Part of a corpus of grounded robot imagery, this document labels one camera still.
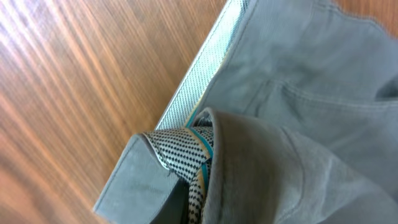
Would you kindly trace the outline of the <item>grey shorts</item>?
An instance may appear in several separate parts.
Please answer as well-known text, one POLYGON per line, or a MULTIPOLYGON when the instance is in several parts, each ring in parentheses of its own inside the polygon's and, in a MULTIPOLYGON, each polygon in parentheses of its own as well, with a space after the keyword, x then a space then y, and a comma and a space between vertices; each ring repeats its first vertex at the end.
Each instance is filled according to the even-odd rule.
POLYGON ((134 135, 115 223, 396 223, 397 39, 332 1, 250 1, 188 117, 134 135))

